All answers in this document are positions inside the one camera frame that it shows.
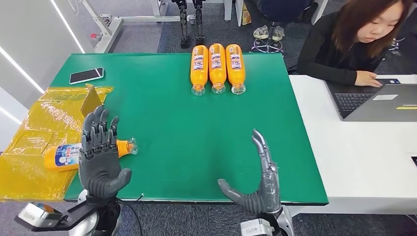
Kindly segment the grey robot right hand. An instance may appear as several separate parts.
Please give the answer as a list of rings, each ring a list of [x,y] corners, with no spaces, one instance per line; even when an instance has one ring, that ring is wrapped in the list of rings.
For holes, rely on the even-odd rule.
[[[252,214],[275,214],[282,211],[279,193],[278,167],[272,161],[269,147],[263,135],[253,129],[252,142],[257,148],[261,163],[261,179],[258,189],[251,194],[243,194],[233,189],[229,183],[217,180],[222,193],[235,204]]]

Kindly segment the person's right hand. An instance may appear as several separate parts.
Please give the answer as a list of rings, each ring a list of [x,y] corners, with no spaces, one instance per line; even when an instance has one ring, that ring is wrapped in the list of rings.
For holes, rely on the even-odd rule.
[[[375,87],[375,88],[382,87],[383,85],[379,81],[377,81],[376,78],[377,78],[377,74],[373,72],[357,71],[357,77],[356,77],[354,85],[360,86],[360,87],[365,87],[365,86]]]

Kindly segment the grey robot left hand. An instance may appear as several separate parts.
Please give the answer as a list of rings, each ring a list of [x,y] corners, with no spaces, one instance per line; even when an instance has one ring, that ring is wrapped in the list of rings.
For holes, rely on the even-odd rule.
[[[131,181],[132,171],[121,168],[117,145],[119,118],[107,124],[109,111],[97,106],[83,121],[79,178],[88,194],[100,199],[117,196]]]

